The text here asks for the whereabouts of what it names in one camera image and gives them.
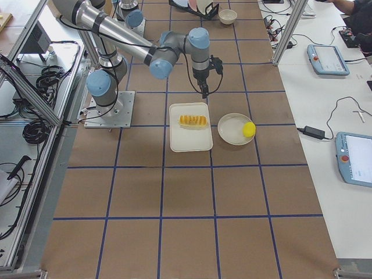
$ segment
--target white table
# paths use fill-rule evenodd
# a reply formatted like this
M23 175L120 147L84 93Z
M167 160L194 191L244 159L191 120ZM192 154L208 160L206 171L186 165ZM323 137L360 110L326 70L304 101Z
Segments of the white table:
M272 10L283 10L287 6L266 5ZM333 38L332 28L345 25L340 11L332 3L309 0L309 5L316 11L316 18L300 19L294 34L304 34L317 43L329 44ZM273 18L284 24L289 17L273 15ZM358 49L346 47L338 30L340 28L333 31L332 45L339 48L345 60L362 58ZM348 64L350 75L347 77L321 77L313 71L306 54L306 47L312 43L305 37L295 36L295 39L298 45L285 51L279 70L297 127L319 128L330 137L326 121L336 100L345 96L354 97L364 110L372 113L372 92L366 83L372 79L372 68L366 61ZM338 103L330 121L333 132L372 135L372 117L364 113L366 122L363 123L354 110L358 108L351 99ZM372 188L343 182L335 158L334 140L320 141L302 134L300 139L336 257L372 259Z

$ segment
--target blue and white control tablet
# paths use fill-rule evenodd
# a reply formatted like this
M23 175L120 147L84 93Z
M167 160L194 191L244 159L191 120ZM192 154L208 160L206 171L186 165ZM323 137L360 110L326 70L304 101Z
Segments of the blue and white control tablet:
M317 74L347 76L350 73L337 46L308 45L307 55Z
M372 137L340 132L336 136L339 172L346 183L372 187Z

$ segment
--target yellow lemon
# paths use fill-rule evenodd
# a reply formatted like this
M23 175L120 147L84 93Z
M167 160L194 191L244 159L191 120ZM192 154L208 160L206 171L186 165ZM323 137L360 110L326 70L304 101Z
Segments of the yellow lemon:
M243 126L244 137L250 138L256 134L256 125L253 122L247 122Z

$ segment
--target tablet screen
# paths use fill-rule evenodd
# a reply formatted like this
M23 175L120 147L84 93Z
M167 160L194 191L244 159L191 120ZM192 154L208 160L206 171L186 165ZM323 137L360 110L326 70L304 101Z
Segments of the tablet screen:
M345 71L335 48L330 46L314 46L314 49L325 71Z
M346 136L348 145L351 179L372 183L372 139Z

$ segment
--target red emergency stop button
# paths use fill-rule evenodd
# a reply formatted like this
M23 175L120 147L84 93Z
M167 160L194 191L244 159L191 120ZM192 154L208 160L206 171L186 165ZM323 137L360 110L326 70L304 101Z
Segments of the red emergency stop button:
M341 157L341 161L343 161L344 163L348 162L349 161L349 156L348 155L343 155L343 157Z

